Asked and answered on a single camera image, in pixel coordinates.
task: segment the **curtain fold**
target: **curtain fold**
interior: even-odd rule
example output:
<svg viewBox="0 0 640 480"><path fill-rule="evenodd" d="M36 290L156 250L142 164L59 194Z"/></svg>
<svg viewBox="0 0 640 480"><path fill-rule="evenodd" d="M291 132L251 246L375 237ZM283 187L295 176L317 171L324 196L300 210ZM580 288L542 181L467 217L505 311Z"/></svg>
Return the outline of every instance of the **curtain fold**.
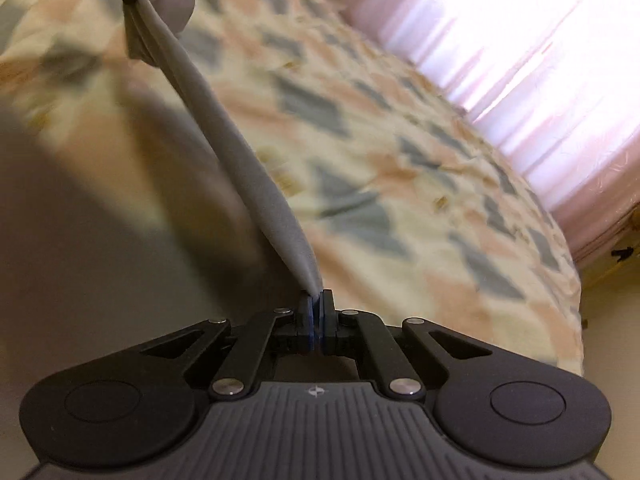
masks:
<svg viewBox="0 0 640 480"><path fill-rule="evenodd" d="M511 161L578 263L640 200L640 0L340 0Z"/></svg>

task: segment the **pink curtain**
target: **pink curtain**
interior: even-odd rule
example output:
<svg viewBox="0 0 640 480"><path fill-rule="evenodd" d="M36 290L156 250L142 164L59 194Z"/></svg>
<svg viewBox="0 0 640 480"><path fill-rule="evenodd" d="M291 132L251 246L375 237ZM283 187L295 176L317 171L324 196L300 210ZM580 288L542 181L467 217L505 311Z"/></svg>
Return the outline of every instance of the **pink curtain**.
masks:
<svg viewBox="0 0 640 480"><path fill-rule="evenodd" d="M340 0L444 89L587 263L640 201L640 0Z"/></svg>

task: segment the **patterned bedsheet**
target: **patterned bedsheet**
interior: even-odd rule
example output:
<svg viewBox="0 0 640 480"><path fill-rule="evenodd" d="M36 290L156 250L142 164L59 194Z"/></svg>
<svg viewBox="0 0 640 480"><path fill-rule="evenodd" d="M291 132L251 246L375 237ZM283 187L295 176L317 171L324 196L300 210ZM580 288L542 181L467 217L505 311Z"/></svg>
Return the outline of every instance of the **patterned bedsheet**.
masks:
<svg viewBox="0 0 640 480"><path fill-rule="evenodd" d="M2 94L122 218L169 229L117 79L182 104L127 60L119 0L0 2ZM581 372L580 283L560 229L411 66L325 0L197 0L181 41L289 200L339 308L422 316Z"/></svg>

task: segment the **gray cloth strip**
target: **gray cloth strip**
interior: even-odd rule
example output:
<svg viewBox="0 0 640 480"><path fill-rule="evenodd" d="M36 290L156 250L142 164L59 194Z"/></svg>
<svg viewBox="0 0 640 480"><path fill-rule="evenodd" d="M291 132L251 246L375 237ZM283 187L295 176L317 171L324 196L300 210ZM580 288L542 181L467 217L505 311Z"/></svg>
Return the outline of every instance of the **gray cloth strip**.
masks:
<svg viewBox="0 0 640 480"><path fill-rule="evenodd" d="M209 84L149 0L125 5L127 34L132 28L169 83L182 98L252 219L302 290L316 296L322 279L316 257L287 200L216 99ZM127 38L127 43L135 42Z"/></svg>

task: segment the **ribbed gray panel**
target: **ribbed gray panel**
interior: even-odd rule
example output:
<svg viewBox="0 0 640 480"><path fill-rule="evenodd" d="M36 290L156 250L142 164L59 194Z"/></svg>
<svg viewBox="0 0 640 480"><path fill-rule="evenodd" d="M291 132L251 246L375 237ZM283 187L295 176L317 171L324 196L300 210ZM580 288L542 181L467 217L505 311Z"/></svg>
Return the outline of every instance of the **ribbed gray panel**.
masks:
<svg viewBox="0 0 640 480"><path fill-rule="evenodd" d="M324 392L313 395L320 386ZM423 410L369 383L263 383L213 405L180 449L113 473L45 465L33 480L606 480L587 463L546 472L492 467L444 439Z"/></svg>

